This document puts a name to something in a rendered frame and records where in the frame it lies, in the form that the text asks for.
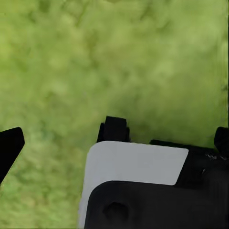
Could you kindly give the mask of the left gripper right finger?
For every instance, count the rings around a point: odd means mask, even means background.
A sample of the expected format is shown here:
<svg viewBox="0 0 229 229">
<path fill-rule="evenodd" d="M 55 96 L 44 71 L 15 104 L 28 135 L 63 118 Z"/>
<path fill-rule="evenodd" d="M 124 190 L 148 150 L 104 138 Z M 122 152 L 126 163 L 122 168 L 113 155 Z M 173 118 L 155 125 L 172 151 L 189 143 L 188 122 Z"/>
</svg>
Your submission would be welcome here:
<svg viewBox="0 0 229 229">
<path fill-rule="evenodd" d="M 214 138 L 214 145 L 229 164 L 229 128 L 217 128 Z"/>
</svg>

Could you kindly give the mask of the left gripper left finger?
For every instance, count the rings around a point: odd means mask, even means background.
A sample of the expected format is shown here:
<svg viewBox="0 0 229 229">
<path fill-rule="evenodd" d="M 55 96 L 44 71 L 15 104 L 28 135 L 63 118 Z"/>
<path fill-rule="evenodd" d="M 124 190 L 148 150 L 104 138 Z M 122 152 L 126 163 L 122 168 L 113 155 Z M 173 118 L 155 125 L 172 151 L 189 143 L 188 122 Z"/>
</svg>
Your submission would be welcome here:
<svg viewBox="0 0 229 229">
<path fill-rule="evenodd" d="M 24 145 L 21 127 L 0 132 L 0 184 Z"/>
</svg>

